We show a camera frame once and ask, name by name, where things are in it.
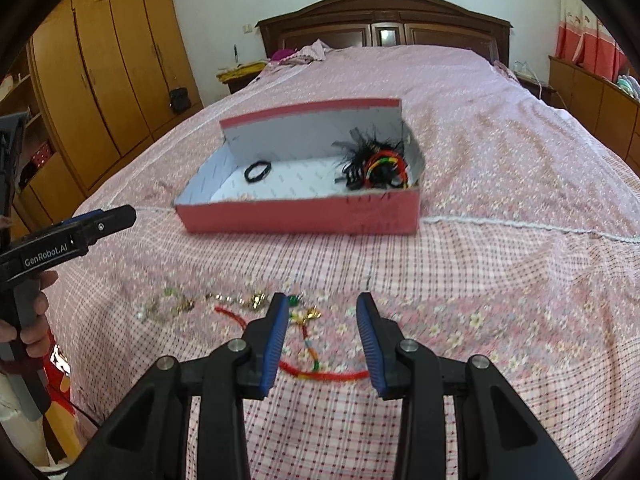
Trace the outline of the pink floral bedspread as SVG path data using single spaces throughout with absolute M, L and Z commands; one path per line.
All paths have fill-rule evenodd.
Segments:
M 265 108 L 397 98 L 425 158 L 411 236 L 186 232 L 172 203 L 222 141 Z M 579 478 L 639 422 L 639 180 L 569 114 L 465 50 L 353 48 L 279 68 L 178 125 L 106 181 L 85 210 L 134 206 L 136 224 L 61 266 L 49 320 L 96 425 L 164 354 L 206 356 L 240 326 L 208 292 L 303 294 L 322 317 L 292 327 L 285 361 L 364 367 L 356 299 L 440 356 L 483 353 Z

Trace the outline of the pink floral curtain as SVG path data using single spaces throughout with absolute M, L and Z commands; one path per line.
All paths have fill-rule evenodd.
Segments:
M 555 56 L 615 82 L 627 58 L 582 0 L 560 0 Z

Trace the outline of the black feather hair clip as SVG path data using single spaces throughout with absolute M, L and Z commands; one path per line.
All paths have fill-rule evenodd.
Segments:
M 404 190 L 409 184 L 409 166 L 403 140 L 378 140 L 358 128 L 349 131 L 350 141 L 334 141 L 332 146 L 346 153 L 335 183 L 349 191 Z

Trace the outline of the plush toys on cabinet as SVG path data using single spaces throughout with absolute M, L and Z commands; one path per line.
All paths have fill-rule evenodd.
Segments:
M 620 74 L 617 78 L 616 86 L 633 99 L 640 100 L 640 84 L 634 76 Z

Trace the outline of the small gold charm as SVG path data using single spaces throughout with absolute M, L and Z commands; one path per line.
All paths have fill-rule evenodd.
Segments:
M 293 311 L 290 314 L 290 320 L 299 326 L 304 326 L 308 322 L 318 320 L 321 317 L 322 313 L 316 307 L 311 307 L 306 310 Z

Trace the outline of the dark wooden headboard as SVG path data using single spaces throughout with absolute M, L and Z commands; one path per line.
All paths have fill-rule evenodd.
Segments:
M 266 55 L 321 40 L 333 49 L 430 44 L 506 65 L 511 24 L 445 0 L 321 0 L 257 23 Z

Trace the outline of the pink cardboard box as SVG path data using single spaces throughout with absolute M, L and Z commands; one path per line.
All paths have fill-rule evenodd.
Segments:
M 398 99 L 307 102 L 221 121 L 224 142 L 174 205 L 190 233 L 413 234 L 420 219 L 420 146 Z M 349 191 L 335 183 L 358 128 L 378 140 L 403 140 L 404 190 Z

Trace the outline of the yellow wooden wardrobe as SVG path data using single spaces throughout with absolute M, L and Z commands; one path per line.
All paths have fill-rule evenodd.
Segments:
M 179 87 L 192 106 L 175 115 Z M 172 0 L 62 0 L 1 83 L 1 113 L 26 116 L 11 236 L 70 218 L 202 107 Z

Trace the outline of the pink clothes on bed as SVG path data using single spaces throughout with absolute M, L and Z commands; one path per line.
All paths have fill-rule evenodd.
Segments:
M 305 65 L 312 62 L 322 62 L 331 51 L 331 47 L 317 39 L 312 44 L 307 44 L 298 50 L 277 50 L 270 58 L 270 63 L 274 65 Z

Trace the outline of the wooden drawer cabinet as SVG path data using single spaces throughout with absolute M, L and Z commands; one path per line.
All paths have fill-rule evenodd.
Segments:
M 573 115 L 639 174 L 639 102 L 612 82 L 550 56 L 550 103 Z

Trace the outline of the bedside table with yellow cloth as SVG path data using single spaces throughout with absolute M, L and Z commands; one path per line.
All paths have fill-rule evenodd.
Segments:
M 221 84 L 225 84 L 230 93 L 233 94 L 248 86 L 260 75 L 266 66 L 267 62 L 264 61 L 239 65 L 238 67 L 230 68 L 230 70 L 218 74 L 217 79 Z

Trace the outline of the black bag on floor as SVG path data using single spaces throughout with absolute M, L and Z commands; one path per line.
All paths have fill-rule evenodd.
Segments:
M 169 91 L 169 107 L 175 115 L 186 112 L 192 106 L 187 88 L 179 87 Z

